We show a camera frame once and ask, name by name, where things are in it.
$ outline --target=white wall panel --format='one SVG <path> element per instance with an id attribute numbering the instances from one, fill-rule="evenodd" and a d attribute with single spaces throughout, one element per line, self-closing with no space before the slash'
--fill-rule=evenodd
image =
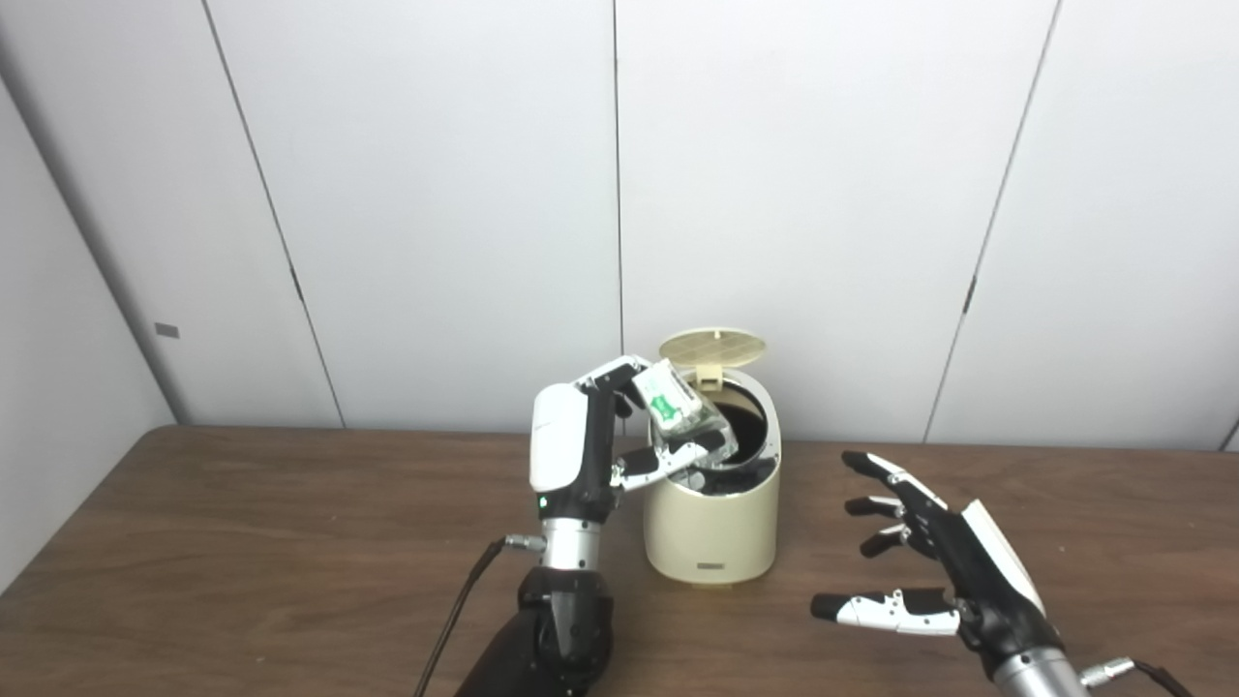
<path id="1" fill-rule="evenodd" d="M 0 0 L 0 58 L 182 416 L 339 426 L 202 5 Z"/>
<path id="2" fill-rule="evenodd" d="M 349 426 L 527 431 L 620 352 L 610 2 L 211 10 Z"/>
<path id="3" fill-rule="evenodd" d="M 627 350 L 742 326 L 789 436 L 919 441 L 1052 14 L 620 0 Z"/>
<path id="4" fill-rule="evenodd" d="M 172 421 L 0 83 L 0 591 Z"/>
<path id="5" fill-rule="evenodd" d="M 1239 413 L 1239 4 L 1067 0 L 930 441 L 1215 449 Z"/>

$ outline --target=cream trash can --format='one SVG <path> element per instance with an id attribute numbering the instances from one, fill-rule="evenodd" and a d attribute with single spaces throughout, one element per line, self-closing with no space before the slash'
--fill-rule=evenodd
<path id="1" fill-rule="evenodd" d="M 757 578 L 774 563 L 783 443 L 769 394 L 736 370 L 766 342 L 735 328 L 698 328 L 663 342 L 669 359 L 722 412 L 738 451 L 712 468 L 690 468 L 646 496 L 646 555 L 663 576 L 693 584 Z M 658 435 L 650 430 L 650 439 Z"/>

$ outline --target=metal connector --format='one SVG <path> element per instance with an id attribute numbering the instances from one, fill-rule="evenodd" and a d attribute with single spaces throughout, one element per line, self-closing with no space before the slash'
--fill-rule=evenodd
<path id="1" fill-rule="evenodd" d="M 503 539 L 503 545 L 515 550 L 528 550 L 530 552 L 546 551 L 546 539 L 540 535 L 509 535 Z"/>
<path id="2" fill-rule="evenodd" d="M 1121 677 L 1136 669 L 1136 662 L 1124 656 L 1104 664 L 1089 666 L 1080 671 L 1080 685 L 1093 690 L 1100 687 L 1116 677 Z"/>

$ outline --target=black cable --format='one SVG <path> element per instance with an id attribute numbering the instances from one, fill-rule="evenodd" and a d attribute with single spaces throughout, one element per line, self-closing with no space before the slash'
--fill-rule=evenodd
<path id="1" fill-rule="evenodd" d="M 473 565 L 473 569 L 468 572 L 468 578 L 465 579 L 465 587 L 461 588 L 460 595 L 456 597 L 456 604 L 452 605 L 452 612 L 447 614 L 447 624 L 444 625 L 444 631 L 439 634 L 439 641 L 435 643 L 435 647 L 430 650 L 430 659 L 426 660 L 426 667 L 421 670 L 421 680 L 418 681 L 418 687 L 413 691 L 413 697 L 422 697 L 422 695 L 426 693 L 426 686 L 430 685 L 430 675 L 435 672 L 435 664 L 439 662 L 439 655 L 444 652 L 444 646 L 447 645 L 447 638 L 452 633 L 452 628 L 456 626 L 456 619 L 461 617 L 461 610 L 465 608 L 465 599 L 468 598 L 468 592 L 473 589 L 473 584 L 482 577 L 482 572 L 486 571 L 486 567 L 491 566 L 491 562 L 499 556 L 504 545 L 507 545 L 507 542 L 503 537 L 487 545 L 486 551 L 482 552 L 482 557 L 478 558 L 476 565 Z"/>
<path id="2" fill-rule="evenodd" d="M 1131 661 L 1131 662 L 1136 665 L 1136 670 L 1147 675 L 1150 680 L 1162 686 L 1166 690 L 1166 692 L 1170 692 L 1175 697 L 1192 697 L 1192 693 L 1188 692 L 1186 687 L 1180 685 L 1180 682 L 1175 680 L 1175 676 L 1170 675 L 1168 670 L 1160 669 L 1157 666 L 1146 664 L 1144 661 Z"/>

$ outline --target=robotic hand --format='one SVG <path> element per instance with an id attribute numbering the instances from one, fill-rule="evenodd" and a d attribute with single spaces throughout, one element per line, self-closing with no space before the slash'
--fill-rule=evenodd
<path id="1" fill-rule="evenodd" d="M 658 446 L 612 461 L 616 417 L 650 407 L 655 428 L 674 422 Z M 613 602 L 597 572 L 598 540 L 621 495 L 690 465 L 736 451 L 730 426 L 668 364 L 623 357 L 572 384 L 551 385 L 534 402 L 529 484 L 543 536 L 508 536 L 492 545 L 541 553 L 517 592 L 517 614 L 494 636 L 457 691 L 462 697 L 580 697 L 611 657 Z M 484 562 L 462 592 L 463 593 Z M 425 688 L 446 633 L 432 654 Z"/>
<path id="2" fill-rule="evenodd" d="M 846 452 L 843 459 L 896 495 L 845 504 L 852 516 L 900 521 L 866 540 L 861 555 L 871 558 L 911 547 L 942 563 L 954 593 L 952 600 L 943 588 L 819 594 L 810 605 L 813 617 L 901 634 L 958 634 L 980 655 L 986 677 L 1004 697 L 1087 697 L 1028 572 L 980 501 L 954 513 L 914 477 L 877 456 Z"/>

